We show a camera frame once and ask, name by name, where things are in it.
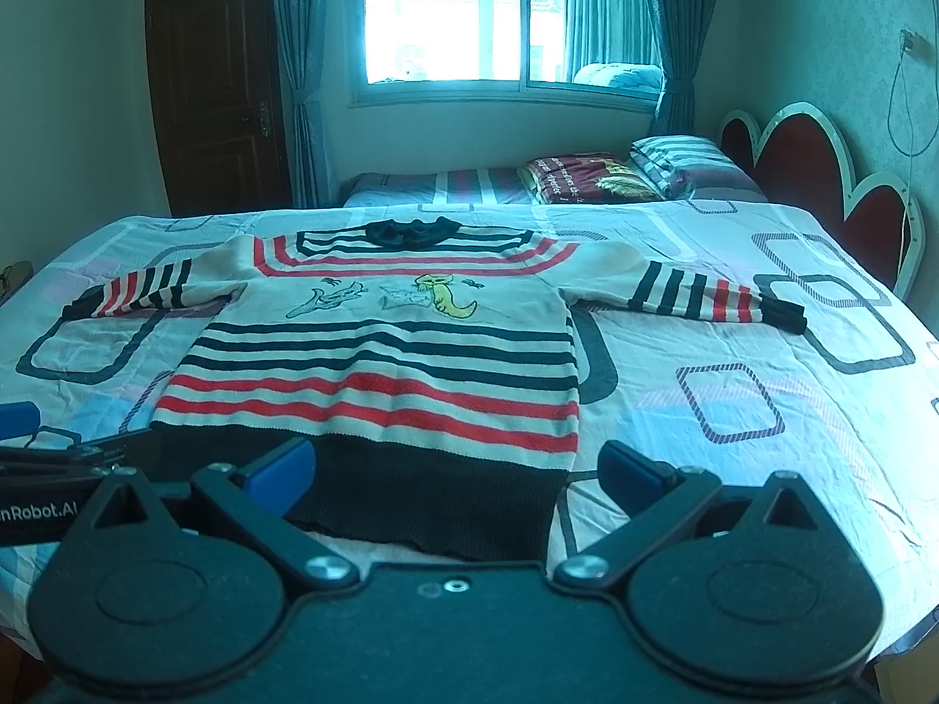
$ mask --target patterned bed sheet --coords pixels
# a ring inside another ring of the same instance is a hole
[[[808,213],[775,204],[629,206],[415,204],[214,218],[128,218],[66,251],[0,307],[0,401],[32,399],[38,449],[147,426],[179,362],[219,307],[60,324],[63,305],[130,269],[192,256],[239,235],[341,229],[439,215],[631,242],[805,305],[809,330],[727,326],[579,304],[580,438],[560,494],[548,568],[621,526],[596,457],[618,437],[656,459],[703,465],[729,484],[774,470],[808,480],[875,577],[884,651],[939,604],[939,341]],[[406,548],[321,538],[363,568],[435,560]],[[0,550],[0,630],[36,653],[25,601],[53,545]]]
[[[352,187],[346,207],[538,202],[516,168],[474,168],[435,174],[363,174]]]

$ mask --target brown door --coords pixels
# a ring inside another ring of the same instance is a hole
[[[176,216],[290,205],[271,0],[147,0],[157,143]]]

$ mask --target window pane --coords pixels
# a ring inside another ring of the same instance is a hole
[[[658,92],[646,0],[532,0],[531,78]]]
[[[368,82],[519,78],[519,0],[365,0]]]

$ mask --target red stripe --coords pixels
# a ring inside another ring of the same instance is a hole
[[[741,323],[753,322],[753,315],[750,314],[751,301],[753,301],[753,296],[750,294],[750,288],[748,286],[741,286],[740,301],[737,302],[737,314],[740,315]]]
[[[290,402],[290,404],[271,404],[263,400],[193,402],[179,397],[163,396],[157,402],[157,407],[180,415],[252,413],[261,415],[262,418],[301,418],[314,423],[324,423],[335,417],[355,418],[383,428],[407,426],[429,432],[445,432],[445,434],[482,444],[517,446],[534,452],[555,453],[576,452],[577,450],[576,432],[565,436],[534,434],[534,432],[507,432],[502,429],[490,429],[473,423],[464,423],[462,420],[449,418],[448,415],[430,413],[426,410],[388,411],[348,402],[335,402],[323,408],[308,402]]]
[[[121,307],[130,304],[133,301],[133,293],[137,290],[137,273],[131,272],[127,277],[127,293],[124,295],[124,300],[117,306],[117,309],[114,310],[114,314],[120,314]]]
[[[506,263],[526,262],[532,257],[541,256],[555,244],[551,238],[543,238],[534,249],[527,249],[516,254],[508,256],[485,256],[485,257],[465,257],[465,256],[424,256],[424,257],[363,257],[361,259],[349,257],[324,257],[322,259],[298,260],[288,255],[288,240],[283,235],[274,238],[274,256],[278,262],[289,268],[308,268],[315,265],[440,265],[441,263],[466,263],[467,265],[505,265]]]
[[[412,378],[391,378],[378,373],[352,373],[341,381],[329,381],[325,378],[302,378],[288,381],[285,378],[234,379],[230,381],[207,381],[193,375],[180,373],[170,381],[172,387],[183,387],[198,392],[211,391],[257,391],[269,390],[280,394],[293,394],[311,390],[319,394],[335,395],[340,390],[372,392],[400,397],[417,394],[431,400],[452,404],[478,413],[497,415],[517,415],[520,418],[546,418],[547,420],[567,420],[577,415],[576,401],[567,404],[532,404],[515,400],[500,400],[494,397],[480,397],[475,394],[454,393],[437,390],[424,382]]]
[[[494,268],[490,270],[472,269],[472,268],[448,268],[447,266],[433,263],[434,273],[443,275],[452,273],[456,275],[491,275],[491,276],[510,276],[510,275],[535,275],[543,270],[552,268],[558,263],[562,263],[577,248],[576,243],[569,243],[550,259],[543,260],[537,265],[525,266],[524,268]],[[383,268],[371,269],[363,268],[360,270],[275,270],[266,260],[264,252],[264,241],[261,238],[255,238],[255,267],[268,277],[371,277],[375,275],[410,275],[415,276],[426,272],[426,266],[420,268]]]
[[[714,293],[714,317],[711,319],[715,323],[724,323],[727,320],[727,297],[731,284],[723,277],[717,282],[717,291]]]
[[[108,300],[104,303],[102,310],[97,312],[95,317],[104,317],[110,310],[111,307],[114,307],[114,303],[117,301],[117,295],[120,293],[120,277],[115,277],[111,281],[111,290],[109,291]]]

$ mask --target curtain tieback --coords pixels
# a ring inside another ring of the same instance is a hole
[[[665,77],[662,82],[662,92],[671,93],[673,96],[689,96],[695,91],[694,79],[672,79]]]
[[[305,106],[319,100],[319,90],[294,90],[290,99],[295,106]]]

